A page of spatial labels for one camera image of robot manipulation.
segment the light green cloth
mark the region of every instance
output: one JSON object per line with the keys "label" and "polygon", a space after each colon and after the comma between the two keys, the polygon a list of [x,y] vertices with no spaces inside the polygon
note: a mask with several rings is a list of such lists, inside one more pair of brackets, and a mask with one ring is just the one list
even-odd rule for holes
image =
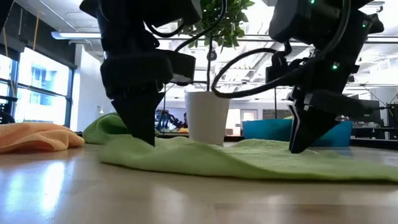
{"label": "light green cloth", "polygon": [[285,180],[388,180],[398,168],[356,161],[335,152],[291,154],[287,142],[245,140],[233,147],[187,138],[156,139],[156,147],[128,134],[117,114],[96,120],[83,133],[87,143],[105,144],[101,162],[179,174]]}

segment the plant stem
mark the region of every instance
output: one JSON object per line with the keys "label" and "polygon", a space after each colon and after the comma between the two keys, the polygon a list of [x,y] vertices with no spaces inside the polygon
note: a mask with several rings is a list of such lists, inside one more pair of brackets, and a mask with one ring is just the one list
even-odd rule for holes
{"label": "plant stem", "polygon": [[207,74],[206,74],[206,91],[210,91],[210,69],[211,69],[211,51],[213,50],[213,34],[210,33],[209,52],[207,55]]}

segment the ceiling light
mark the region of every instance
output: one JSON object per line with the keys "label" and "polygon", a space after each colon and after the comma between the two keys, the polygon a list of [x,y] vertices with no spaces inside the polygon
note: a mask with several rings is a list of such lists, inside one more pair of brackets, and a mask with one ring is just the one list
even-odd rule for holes
{"label": "ceiling light", "polygon": [[369,36],[365,44],[398,44],[398,37]]}
{"label": "ceiling light", "polygon": [[100,39],[100,33],[93,32],[51,32],[57,40],[81,40],[81,39]]}

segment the window frame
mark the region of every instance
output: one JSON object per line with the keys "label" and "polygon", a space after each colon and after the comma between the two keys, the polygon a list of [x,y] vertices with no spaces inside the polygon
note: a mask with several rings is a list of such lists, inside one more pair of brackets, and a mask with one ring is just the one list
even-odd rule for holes
{"label": "window frame", "polygon": [[[7,93],[7,96],[12,96],[12,88],[11,88],[11,82],[12,82],[12,84],[14,86],[14,89],[15,89],[14,90],[15,91],[14,97],[17,97],[17,95],[18,95],[18,88],[24,88],[24,89],[28,89],[30,91],[33,91],[35,93],[43,93],[43,94],[50,95],[50,96],[61,96],[61,97],[64,97],[66,99],[66,102],[67,102],[64,126],[70,128],[70,118],[71,118],[71,112],[72,112],[73,77],[74,77],[74,74],[75,74],[75,68],[71,68],[70,66],[65,65],[62,62],[54,60],[53,58],[50,58],[50,57],[48,57],[48,56],[46,56],[44,54],[41,54],[39,52],[36,52],[38,54],[43,55],[44,57],[47,57],[47,58],[49,58],[51,60],[54,60],[54,61],[56,61],[58,63],[61,63],[62,65],[65,65],[65,66],[67,66],[69,68],[67,95],[65,96],[65,95],[50,91],[50,90],[45,90],[43,88],[37,88],[37,87],[31,86],[31,85],[25,85],[25,84],[22,84],[22,83],[18,82],[18,79],[19,79],[19,65],[20,65],[20,61],[21,61],[21,53],[19,54],[18,60],[14,60],[13,58],[10,58],[11,62],[12,62],[11,72],[10,72],[10,77],[9,77],[10,79],[8,80],[8,79],[0,78],[0,82],[7,84],[8,87],[9,87],[8,88],[9,91]],[[12,110],[11,110],[12,116],[15,116],[15,112],[16,112],[16,104],[13,103],[12,104]]]}

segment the wooden table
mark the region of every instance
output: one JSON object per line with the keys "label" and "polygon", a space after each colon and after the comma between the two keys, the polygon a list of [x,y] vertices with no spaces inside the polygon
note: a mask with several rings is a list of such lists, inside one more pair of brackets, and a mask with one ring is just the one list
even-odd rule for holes
{"label": "wooden table", "polygon": [[[97,161],[101,146],[0,155],[0,223],[398,223],[398,186],[161,174]],[[352,148],[398,166],[398,153]]]}

